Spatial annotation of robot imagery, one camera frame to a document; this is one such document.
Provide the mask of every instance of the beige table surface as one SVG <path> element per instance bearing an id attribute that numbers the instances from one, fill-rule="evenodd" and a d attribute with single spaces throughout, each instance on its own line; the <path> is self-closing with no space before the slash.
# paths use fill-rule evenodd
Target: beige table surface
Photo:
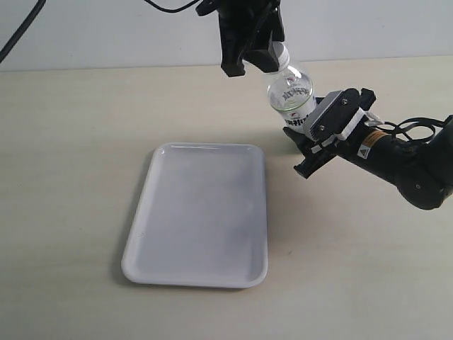
<path id="1" fill-rule="evenodd" d="M 453 57 L 304 66 L 318 95 L 374 89 L 387 120 L 453 113 Z M 453 199 L 416 210 L 341 159 L 299 178 L 261 80 L 219 67 L 0 74 L 0 339 L 453 339 Z M 166 142 L 263 148 L 263 284 L 122 276 L 150 154 Z"/>

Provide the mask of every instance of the plastic bottle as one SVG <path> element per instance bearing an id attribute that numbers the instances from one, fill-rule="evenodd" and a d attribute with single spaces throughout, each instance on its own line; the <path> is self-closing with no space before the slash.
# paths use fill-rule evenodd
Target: plastic bottle
<path id="1" fill-rule="evenodd" d="M 315 109 L 313 83 L 298 66 L 290 64 L 289 52 L 281 42 L 273 43 L 280 68 L 265 75 L 270 105 L 282 116 L 286 125 L 302 132 L 306 117 Z"/>

